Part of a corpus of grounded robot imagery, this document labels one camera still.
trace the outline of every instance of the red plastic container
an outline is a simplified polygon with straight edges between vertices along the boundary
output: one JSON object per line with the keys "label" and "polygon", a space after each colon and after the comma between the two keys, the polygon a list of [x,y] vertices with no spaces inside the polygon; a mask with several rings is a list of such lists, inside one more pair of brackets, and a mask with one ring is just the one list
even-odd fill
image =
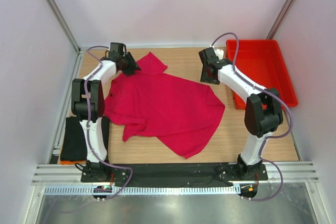
{"label": "red plastic container", "polygon": [[[233,60],[236,40],[226,42],[227,58]],[[272,39],[240,40],[236,66],[256,83],[266,88],[276,88],[289,107],[298,105],[288,71],[278,43]],[[237,109],[244,109],[245,102],[234,93]]]}

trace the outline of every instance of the white wall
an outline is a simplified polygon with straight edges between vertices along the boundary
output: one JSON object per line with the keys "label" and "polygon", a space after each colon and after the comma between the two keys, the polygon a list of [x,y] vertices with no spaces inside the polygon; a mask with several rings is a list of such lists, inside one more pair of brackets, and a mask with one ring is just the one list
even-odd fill
{"label": "white wall", "polygon": [[208,45],[226,31],[265,38],[285,0],[55,0],[81,46]]}
{"label": "white wall", "polygon": [[293,133],[336,209],[336,0],[296,0],[277,32],[298,96]]}
{"label": "white wall", "polygon": [[74,65],[45,0],[0,0],[0,222],[22,221]]}

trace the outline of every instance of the gray floor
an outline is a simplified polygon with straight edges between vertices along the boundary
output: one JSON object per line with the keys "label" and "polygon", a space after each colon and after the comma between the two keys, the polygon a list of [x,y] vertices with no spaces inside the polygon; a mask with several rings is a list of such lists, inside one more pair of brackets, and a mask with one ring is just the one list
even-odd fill
{"label": "gray floor", "polygon": [[[278,184],[261,184],[257,197],[273,194]],[[318,223],[305,184],[285,184],[281,194],[266,202],[248,202],[237,195],[124,196],[92,202],[91,196],[45,196],[38,224],[208,224]]]}

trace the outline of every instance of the red shirt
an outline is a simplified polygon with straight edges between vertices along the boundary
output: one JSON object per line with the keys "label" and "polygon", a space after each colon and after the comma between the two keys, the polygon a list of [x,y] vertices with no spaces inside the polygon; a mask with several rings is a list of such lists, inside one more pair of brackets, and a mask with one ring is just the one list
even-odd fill
{"label": "red shirt", "polygon": [[185,158],[199,153],[221,122],[225,106],[209,86],[163,73],[167,66],[152,53],[138,65],[142,71],[112,80],[105,115],[125,125],[124,141],[134,135],[156,136]]}

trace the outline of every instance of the metal corner post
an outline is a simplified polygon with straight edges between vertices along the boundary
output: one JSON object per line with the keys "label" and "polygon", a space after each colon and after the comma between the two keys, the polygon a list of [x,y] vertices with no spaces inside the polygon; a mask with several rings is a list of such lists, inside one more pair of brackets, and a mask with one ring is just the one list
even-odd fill
{"label": "metal corner post", "polygon": [[284,5],[281,8],[281,11],[279,12],[276,20],[274,21],[271,30],[269,31],[266,39],[273,39],[275,33],[277,32],[277,30],[279,29],[282,21],[284,20],[286,14],[289,12],[292,4],[294,3],[294,0],[286,0]]}
{"label": "metal corner post", "polygon": [[70,43],[72,44],[72,46],[74,47],[76,53],[79,54],[80,52],[80,48],[68,26],[68,24],[66,23],[62,13],[60,12],[60,10],[58,9],[55,0],[46,0],[50,9],[52,10],[52,12],[55,14],[55,17],[57,18],[59,24],[61,25],[63,31],[65,32],[65,34],[67,35]]}

